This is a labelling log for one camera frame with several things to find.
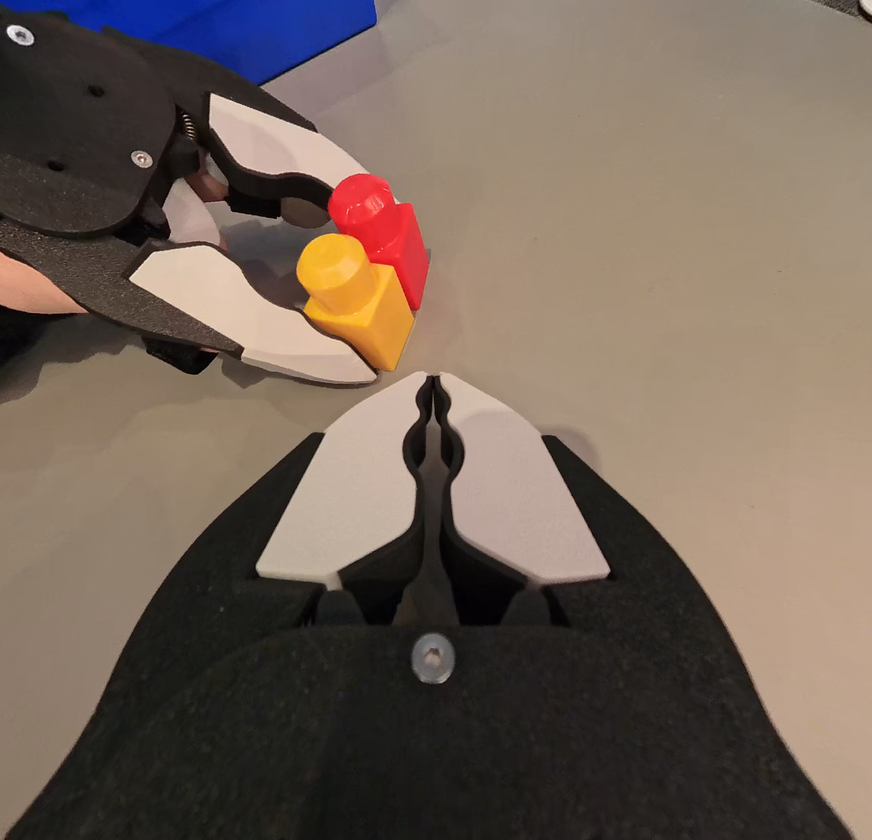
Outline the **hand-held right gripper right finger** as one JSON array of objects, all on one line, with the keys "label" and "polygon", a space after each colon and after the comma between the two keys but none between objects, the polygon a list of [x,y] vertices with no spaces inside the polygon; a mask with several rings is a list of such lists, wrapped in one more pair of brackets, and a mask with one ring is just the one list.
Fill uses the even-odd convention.
[{"label": "hand-held right gripper right finger", "polygon": [[551,586],[604,580],[610,568],[541,432],[451,373],[437,376],[449,469],[444,511],[463,550]]}]

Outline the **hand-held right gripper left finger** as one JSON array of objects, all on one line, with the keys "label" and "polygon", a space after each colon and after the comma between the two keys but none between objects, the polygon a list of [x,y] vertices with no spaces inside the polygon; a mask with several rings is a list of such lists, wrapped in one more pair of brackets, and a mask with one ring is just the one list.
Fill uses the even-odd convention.
[{"label": "hand-held right gripper left finger", "polygon": [[340,582],[342,571],[410,529],[417,488],[403,442],[427,379],[413,373],[327,428],[256,563],[260,577]]}]

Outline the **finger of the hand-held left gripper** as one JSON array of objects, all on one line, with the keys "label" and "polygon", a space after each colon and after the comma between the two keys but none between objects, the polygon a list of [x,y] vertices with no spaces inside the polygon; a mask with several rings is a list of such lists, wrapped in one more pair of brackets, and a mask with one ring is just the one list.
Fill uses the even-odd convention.
[{"label": "finger of the hand-held left gripper", "polygon": [[297,228],[330,222],[339,184],[369,171],[317,130],[211,93],[206,145],[228,185],[231,212]]},{"label": "finger of the hand-held left gripper", "polygon": [[241,346],[245,364],[330,386],[377,379],[349,344],[319,331],[301,311],[268,301],[212,244],[150,249],[129,279]]}]

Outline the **yellow mega block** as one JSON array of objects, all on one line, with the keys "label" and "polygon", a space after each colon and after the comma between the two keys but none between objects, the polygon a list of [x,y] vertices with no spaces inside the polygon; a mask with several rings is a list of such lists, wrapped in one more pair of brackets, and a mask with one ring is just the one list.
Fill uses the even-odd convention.
[{"label": "yellow mega block", "polygon": [[415,319],[393,267],[372,262],[352,236],[325,234],[303,249],[297,278],[312,323],[350,343],[373,368],[396,370]]}]

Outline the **red mega block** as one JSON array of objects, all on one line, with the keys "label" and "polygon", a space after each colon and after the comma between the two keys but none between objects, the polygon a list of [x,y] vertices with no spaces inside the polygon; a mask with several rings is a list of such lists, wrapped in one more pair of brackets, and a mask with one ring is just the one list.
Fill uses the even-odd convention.
[{"label": "red mega block", "polygon": [[335,187],[328,212],[338,232],[357,239],[371,262],[396,271],[411,310],[419,311],[429,259],[412,204],[397,202],[384,178],[358,173]]}]

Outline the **blue storage bin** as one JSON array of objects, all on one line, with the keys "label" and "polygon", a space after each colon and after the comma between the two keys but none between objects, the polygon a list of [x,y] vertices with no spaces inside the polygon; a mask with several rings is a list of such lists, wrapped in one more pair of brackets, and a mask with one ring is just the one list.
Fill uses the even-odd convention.
[{"label": "blue storage bin", "polygon": [[76,23],[218,62],[263,84],[374,27],[375,0],[92,0]]}]

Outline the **person's left hand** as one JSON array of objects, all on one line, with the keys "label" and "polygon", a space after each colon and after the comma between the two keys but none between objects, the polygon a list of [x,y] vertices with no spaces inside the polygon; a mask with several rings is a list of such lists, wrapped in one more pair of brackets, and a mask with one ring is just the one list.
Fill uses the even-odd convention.
[{"label": "person's left hand", "polygon": [[1,253],[1,305],[12,311],[69,316],[88,311],[33,267]]}]

